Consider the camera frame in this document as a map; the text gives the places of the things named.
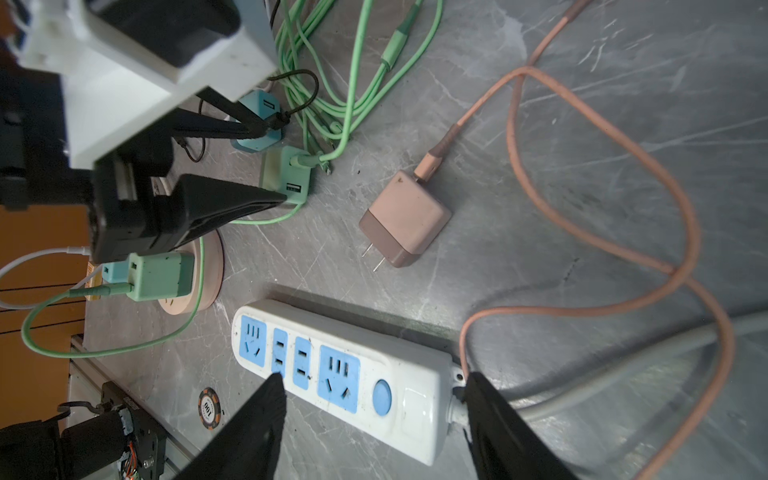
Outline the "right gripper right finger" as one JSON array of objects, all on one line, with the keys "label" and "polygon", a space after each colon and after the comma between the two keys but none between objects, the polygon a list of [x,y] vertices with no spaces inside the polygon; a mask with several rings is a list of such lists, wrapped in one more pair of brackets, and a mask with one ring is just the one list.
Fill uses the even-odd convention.
[{"label": "right gripper right finger", "polygon": [[468,375],[464,400],[480,479],[577,479],[484,375]]}]

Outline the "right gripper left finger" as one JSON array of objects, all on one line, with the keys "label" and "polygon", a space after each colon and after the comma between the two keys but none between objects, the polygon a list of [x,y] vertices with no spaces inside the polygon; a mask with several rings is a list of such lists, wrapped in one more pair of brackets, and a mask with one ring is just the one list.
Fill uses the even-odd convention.
[{"label": "right gripper left finger", "polygon": [[287,410],[283,377],[274,373],[178,479],[272,479]]}]

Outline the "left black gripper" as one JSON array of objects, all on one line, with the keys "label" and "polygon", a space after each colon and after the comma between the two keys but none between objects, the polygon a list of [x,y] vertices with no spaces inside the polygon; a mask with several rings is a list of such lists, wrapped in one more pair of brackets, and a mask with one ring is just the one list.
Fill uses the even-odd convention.
[{"label": "left black gripper", "polygon": [[[278,110],[262,118],[210,87],[197,97],[230,119],[176,108],[170,112],[175,136],[257,139],[288,124],[287,112]],[[172,190],[157,195],[153,180],[166,180],[173,163],[167,128],[148,128],[96,162],[89,206],[92,260],[103,264],[122,261],[132,253],[169,252],[230,221],[287,200],[279,192],[193,174],[181,175]]]}]

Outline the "green charger adapter front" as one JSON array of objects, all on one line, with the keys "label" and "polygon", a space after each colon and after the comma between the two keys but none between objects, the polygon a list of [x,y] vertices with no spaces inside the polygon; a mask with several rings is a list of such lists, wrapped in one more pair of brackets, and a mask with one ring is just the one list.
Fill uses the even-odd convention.
[{"label": "green charger adapter front", "polygon": [[284,146],[271,148],[262,159],[259,186],[286,196],[286,202],[303,205],[307,201],[311,169],[291,163],[294,158],[306,157],[304,150]]}]

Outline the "light green charger adapter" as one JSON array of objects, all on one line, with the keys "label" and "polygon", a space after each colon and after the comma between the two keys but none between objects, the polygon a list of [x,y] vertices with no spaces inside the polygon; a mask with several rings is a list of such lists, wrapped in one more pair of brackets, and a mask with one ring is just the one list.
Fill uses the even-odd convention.
[{"label": "light green charger adapter", "polygon": [[194,256],[188,252],[167,252],[128,257],[127,296],[135,302],[163,300],[188,295],[194,277]]}]

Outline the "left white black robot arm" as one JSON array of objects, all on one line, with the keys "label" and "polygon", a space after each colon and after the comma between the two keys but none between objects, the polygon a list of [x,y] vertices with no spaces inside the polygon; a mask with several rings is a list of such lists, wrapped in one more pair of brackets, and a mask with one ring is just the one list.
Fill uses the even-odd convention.
[{"label": "left white black robot arm", "polygon": [[174,137],[233,139],[245,126],[174,109],[98,159],[70,167],[65,155],[63,93],[56,74],[26,70],[1,49],[1,205],[84,205],[90,256],[97,263],[131,254],[170,252],[244,216],[283,204],[258,186],[185,174],[171,193],[153,179],[174,162]]}]

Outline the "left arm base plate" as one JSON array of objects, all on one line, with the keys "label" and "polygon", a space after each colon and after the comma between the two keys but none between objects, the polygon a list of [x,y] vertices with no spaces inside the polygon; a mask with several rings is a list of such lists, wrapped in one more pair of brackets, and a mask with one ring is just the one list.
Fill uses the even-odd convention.
[{"label": "left arm base plate", "polygon": [[117,411],[123,423],[125,453],[120,458],[122,479],[159,479],[165,471],[164,427],[115,382],[102,385],[105,411]]}]

